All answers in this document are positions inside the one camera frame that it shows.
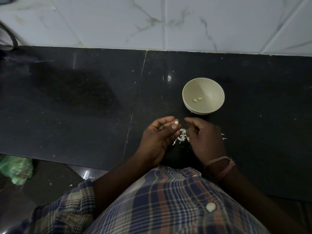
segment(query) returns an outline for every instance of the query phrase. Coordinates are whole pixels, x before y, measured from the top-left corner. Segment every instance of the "green plastic bag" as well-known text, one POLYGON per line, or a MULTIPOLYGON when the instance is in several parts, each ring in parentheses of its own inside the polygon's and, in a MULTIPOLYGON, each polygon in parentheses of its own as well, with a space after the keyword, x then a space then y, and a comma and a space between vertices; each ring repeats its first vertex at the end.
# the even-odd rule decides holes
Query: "green plastic bag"
POLYGON ((13 184, 24 185, 33 169, 31 158, 0 154, 0 172, 10 177, 13 184))

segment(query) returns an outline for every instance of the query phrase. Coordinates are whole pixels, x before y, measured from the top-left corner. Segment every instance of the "black cable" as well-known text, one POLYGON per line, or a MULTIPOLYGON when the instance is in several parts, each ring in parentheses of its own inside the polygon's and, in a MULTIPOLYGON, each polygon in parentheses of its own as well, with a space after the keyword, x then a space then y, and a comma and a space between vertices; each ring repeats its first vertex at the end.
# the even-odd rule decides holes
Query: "black cable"
POLYGON ((6 33, 10 36, 10 38, 12 40, 13 47, 12 47, 12 49, 9 49, 9 51, 17 48, 18 47, 18 41, 16 40, 15 36, 13 35, 13 33, 4 24, 2 24, 1 22, 0 22, 0 28, 3 29, 4 31, 6 31, 6 33))

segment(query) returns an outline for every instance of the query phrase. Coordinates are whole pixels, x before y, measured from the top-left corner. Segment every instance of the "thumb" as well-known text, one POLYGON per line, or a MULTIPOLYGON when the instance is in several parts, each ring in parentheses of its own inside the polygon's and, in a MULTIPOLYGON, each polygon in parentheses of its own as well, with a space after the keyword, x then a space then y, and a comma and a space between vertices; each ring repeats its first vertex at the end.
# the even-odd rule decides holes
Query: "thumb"
POLYGON ((188 133, 189 133, 190 141, 195 140, 197 138, 197 130, 195 129, 195 127, 190 126, 188 129, 188 133))
POLYGON ((165 129, 158 131, 157 134, 160 139, 166 139, 170 135, 173 135, 176 130, 177 130, 177 125, 172 124, 171 126, 167 126, 165 129))

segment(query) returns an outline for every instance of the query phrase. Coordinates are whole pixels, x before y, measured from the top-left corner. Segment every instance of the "pink wrist band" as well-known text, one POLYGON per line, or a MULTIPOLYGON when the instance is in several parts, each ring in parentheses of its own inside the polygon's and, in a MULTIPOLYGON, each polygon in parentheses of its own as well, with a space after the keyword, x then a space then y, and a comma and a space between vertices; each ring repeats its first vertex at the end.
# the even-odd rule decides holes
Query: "pink wrist band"
POLYGON ((205 168, 207 168, 208 166, 210 166, 211 164, 213 164, 214 162, 217 162, 217 161, 220 161, 222 159, 228 159, 230 161, 229 165, 222 171, 220 172, 220 174, 216 175, 214 177, 214 179, 216 181, 220 181, 223 177, 225 177, 226 174, 228 174, 228 172, 232 169, 232 167, 235 166, 235 162, 230 159, 229 157, 227 156, 223 156, 223 157, 220 157, 220 158, 216 158, 216 159, 213 159, 213 160, 210 160, 208 163, 206 163, 205 165, 205 168))

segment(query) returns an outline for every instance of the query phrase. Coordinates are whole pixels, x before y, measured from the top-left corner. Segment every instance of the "white bowl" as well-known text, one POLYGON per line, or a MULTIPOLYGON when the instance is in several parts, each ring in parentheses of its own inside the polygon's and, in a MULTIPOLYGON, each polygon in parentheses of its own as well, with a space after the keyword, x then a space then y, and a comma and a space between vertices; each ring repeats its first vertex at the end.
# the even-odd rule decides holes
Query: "white bowl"
POLYGON ((208 78, 196 78, 189 81, 183 88, 182 97, 187 109, 198 115, 210 114, 224 103, 222 87, 208 78), (202 100, 196 103, 193 99, 197 98, 202 98, 202 100))

